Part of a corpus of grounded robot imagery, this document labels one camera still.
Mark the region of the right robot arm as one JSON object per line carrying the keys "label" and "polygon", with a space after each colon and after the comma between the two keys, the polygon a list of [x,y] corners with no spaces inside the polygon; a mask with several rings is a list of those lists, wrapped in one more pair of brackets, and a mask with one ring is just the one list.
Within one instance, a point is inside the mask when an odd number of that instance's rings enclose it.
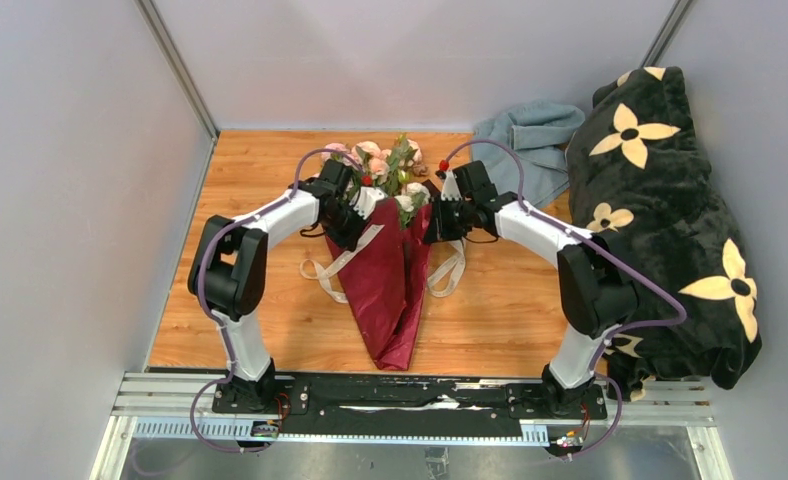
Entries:
{"label": "right robot arm", "polygon": [[556,269],[564,338],[534,393],[512,403],[533,406],[546,417],[580,413],[611,334],[639,304],[635,281],[606,257],[620,245],[545,214],[515,192],[498,192],[479,161],[456,168],[443,161],[436,174],[442,187],[430,202],[426,242],[460,240],[481,229]]}

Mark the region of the white rose stem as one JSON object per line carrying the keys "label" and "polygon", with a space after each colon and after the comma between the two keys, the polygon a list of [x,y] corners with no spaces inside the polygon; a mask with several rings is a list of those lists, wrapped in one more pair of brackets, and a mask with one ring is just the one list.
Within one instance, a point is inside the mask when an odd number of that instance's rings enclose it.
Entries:
{"label": "white rose stem", "polygon": [[430,202],[430,198],[428,187],[419,182],[406,184],[401,192],[394,196],[401,229],[412,223],[420,210]]}

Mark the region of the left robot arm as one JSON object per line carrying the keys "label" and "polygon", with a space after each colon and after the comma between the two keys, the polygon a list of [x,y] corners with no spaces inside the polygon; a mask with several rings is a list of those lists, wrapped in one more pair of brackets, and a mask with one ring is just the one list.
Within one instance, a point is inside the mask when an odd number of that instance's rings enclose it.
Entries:
{"label": "left robot arm", "polygon": [[253,413],[277,398],[275,363],[262,338],[257,310],[265,292],[269,251],[288,237],[320,226],[338,247],[358,248],[385,194],[372,186],[352,191],[352,170],[330,159],[313,178],[297,178],[279,197],[234,218],[210,217],[197,247],[188,289],[216,323],[228,374],[216,387],[227,402]]}

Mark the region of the cream printed ribbon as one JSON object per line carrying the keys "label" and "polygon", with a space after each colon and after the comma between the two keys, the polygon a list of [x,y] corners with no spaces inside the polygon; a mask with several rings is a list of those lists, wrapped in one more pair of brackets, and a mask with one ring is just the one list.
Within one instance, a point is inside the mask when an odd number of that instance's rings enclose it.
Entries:
{"label": "cream printed ribbon", "polygon": [[[324,266],[311,259],[303,260],[299,265],[300,275],[305,279],[317,281],[322,290],[335,302],[346,304],[347,297],[345,293],[336,290],[332,286],[331,279],[347,266],[355,256],[372,243],[382,229],[382,225],[371,225],[367,231],[359,237],[357,247],[354,251],[347,251],[346,253],[340,254],[328,266]],[[463,240],[456,240],[451,242],[451,245],[455,252],[438,266],[426,280],[428,292],[436,298],[444,298],[452,295],[466,269],[465,242]]]}

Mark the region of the dark red wrapping paper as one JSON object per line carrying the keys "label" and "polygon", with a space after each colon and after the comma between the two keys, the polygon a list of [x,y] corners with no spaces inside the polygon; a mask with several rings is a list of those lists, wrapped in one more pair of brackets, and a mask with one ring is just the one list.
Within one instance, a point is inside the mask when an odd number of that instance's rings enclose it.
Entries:
{"label": "dark red wrapping paper", "polygon": [[404,371],[412,360],[427,288],[431,211],[417,209],[403,227],[398,203],[380,202],[365,230],[381,229],[337,273],[368,355],[382,370]]}

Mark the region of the pink rose stem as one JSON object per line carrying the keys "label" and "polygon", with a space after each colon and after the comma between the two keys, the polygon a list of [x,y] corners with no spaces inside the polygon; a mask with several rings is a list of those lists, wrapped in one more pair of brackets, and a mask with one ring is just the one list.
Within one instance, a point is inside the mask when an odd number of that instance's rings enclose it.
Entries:
{"label": "pink rose stem", "polygon": [[326,152],[320,154],[321,163],[335,159],[349,167],[361,166],[362,171],[374,180],[386,179],[391,167],[388,158],[392,151],[381,149],[373,141],[362,141],[352,147],[343,143],[330,143],[324,146]]}

